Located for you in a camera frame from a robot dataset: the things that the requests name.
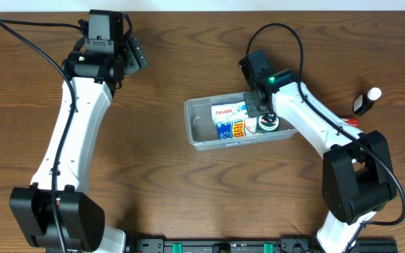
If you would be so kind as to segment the green Zam-Buk box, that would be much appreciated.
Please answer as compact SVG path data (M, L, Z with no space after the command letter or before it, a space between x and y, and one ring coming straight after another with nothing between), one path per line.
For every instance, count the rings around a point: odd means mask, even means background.
M267 117L262 116L257 118L257 133L267 134L279 131L279 118L273 115Z

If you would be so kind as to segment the blue fever medicine box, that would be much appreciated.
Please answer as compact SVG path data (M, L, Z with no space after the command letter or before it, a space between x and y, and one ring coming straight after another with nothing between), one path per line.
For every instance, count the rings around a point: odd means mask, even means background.
M220 122L216 127L220 140L253 136L257 133L257 118Z

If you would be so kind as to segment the white Panadol packet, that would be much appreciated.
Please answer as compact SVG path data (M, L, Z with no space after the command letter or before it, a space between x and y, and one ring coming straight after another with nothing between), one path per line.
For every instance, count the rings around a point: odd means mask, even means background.
M245 102L213 105L211 107L211 113L212 120L215 124L248 118Z

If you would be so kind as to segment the clear plastic container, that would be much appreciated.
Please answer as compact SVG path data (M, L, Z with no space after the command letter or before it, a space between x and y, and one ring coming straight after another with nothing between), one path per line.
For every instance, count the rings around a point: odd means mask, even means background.
M189 143L196 150L212 150L232 146L278 141L297 133L297 129L283 118L279 118L279 131L267 134L220 140L216 124L212 120L211 107L227 103L244 102L243 92L219 96L190 99L185 102L186 130Z

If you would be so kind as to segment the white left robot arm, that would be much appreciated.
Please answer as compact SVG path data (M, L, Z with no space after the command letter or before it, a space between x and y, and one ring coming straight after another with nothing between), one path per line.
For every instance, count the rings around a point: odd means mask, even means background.
M88 195L89 171L101 122L123 79L147 66L126 13L92 10L81 38L58 65L63 94L46 154L9 206L32 247L47 252L127 252L127 234L105 222Z

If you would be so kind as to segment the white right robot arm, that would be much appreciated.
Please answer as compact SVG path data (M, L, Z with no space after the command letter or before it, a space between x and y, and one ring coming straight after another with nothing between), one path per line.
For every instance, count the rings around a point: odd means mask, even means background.
M386 138L342 121L290 70L275 71L262 51L247 54L239 66L252 89L245 95L248 114L285 119L323 160L322 194L328 215L310 252L397 252L394 240L358 238L401 188Z

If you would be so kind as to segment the red Panadol box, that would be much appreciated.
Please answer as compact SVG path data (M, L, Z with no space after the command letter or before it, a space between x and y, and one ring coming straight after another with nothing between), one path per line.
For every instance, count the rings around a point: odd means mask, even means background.
M347 124L355 128L359 127L359 122L357 118L341 118L341 120L342 124Z

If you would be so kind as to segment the dark syrup bottle white cap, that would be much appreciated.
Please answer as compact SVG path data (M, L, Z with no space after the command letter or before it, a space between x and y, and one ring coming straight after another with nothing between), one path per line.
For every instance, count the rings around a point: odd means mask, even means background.
M362 93L354 102L353 102L353 112L355 115L363 115L369 111L374 103L382 96L382 91L378 87L373 87L368 90L366 93Z

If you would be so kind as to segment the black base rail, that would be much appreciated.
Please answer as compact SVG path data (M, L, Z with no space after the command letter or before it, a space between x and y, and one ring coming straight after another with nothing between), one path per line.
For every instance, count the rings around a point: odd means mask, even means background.
M163 240L138 239L128 252L138 253L310 253L324 250L308 238L266 241Z

